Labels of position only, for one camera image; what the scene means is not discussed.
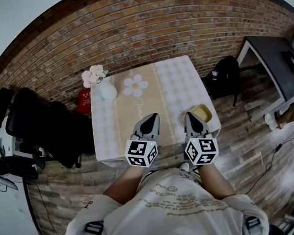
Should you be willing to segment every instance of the table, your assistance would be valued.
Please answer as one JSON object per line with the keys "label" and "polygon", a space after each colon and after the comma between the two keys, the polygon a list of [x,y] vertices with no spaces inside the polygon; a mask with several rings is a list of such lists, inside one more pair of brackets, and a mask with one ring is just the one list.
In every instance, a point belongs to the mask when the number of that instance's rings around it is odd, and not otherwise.
{"label": "table", "polygon": [[124,161],[126,141],[143,117],[158,113],[158,145],[185,142],[184,114],[199,104],[212,113],[208,122],[216,136],[221,128],[211,99],[188,56],[176,57],[105,78],[118,91],[113,101],[102,99],[91,87],[91,107],[96,157],[99,161]]}
{"label": "table", "polygon": [[254,122],[266,113],[288,107],[294,102],[294,73],[281,55],[282,51],[288,50],[294,54],[294,50],[284,38],[248,36],[237,59],[239,66],[249,49],[265,67],[280,94],[275,102],[250,118],[250,121]]}

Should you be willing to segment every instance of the white vase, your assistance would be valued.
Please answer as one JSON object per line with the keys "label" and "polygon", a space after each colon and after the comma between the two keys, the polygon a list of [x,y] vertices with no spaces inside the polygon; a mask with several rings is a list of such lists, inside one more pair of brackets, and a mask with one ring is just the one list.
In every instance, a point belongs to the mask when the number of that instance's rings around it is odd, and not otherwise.
{"label": "white vase", "polygon": [[117,97],[117,89],[110,84],[106,79],[102,80],[97,87],[100,90],[101,96],[105,100],[113,100]]}

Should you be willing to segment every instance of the white cloth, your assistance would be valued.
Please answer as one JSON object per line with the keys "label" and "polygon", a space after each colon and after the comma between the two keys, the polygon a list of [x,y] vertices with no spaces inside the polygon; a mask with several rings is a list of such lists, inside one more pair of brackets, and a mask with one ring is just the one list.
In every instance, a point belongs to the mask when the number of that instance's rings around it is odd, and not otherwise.
{"label": "white cloth", "polygon": [[246,195],[216,200],[195,175],[178,169],[157,171],[121,205],[97,195],[68,225],[66,235],[84,235],[89,222],[103,221],[104,235],[241,235],[248,217],[257,217],[269,233],[266,214]]}

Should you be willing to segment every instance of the checkered tablecloth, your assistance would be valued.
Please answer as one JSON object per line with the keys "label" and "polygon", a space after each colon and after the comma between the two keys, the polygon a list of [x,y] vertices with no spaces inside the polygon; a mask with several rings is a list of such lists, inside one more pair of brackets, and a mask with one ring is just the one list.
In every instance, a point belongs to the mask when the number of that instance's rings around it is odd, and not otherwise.
{"label": "checkered tablecloth", "polygon": [[[137,74],[144,80],[147,77],[146,72],[152,74],[152,78],[147,79],[148,86],[142,89],[141,97],[148,103],[141,109],[137,106],[139,102],[137,98],[133,95],[129,98],[123,94],[126,89],[124,84],[126,78],[135,77]],[[210,132],[216,132],[221,128],[210,97],[188,56],[160,61],[105,79],[116,87],[118,96],[113,101],[106,101],[101,98],[100,91],[96,87],[91,88],[93,133],[99,161],[124,160],[123,146],[130,138],[135,123],[147,114],[157,112],[157,109],[162,112],[159,145],[185,141],[182,118],[187,111],[199,104],[206,105],[212,113],[213,117],[208,122]],[[133,103],[128,103],[130,102],[128,100],[133,100],[137,109],[135,107],[133,109]],[[137,121],[131,122],[136,115]]]}

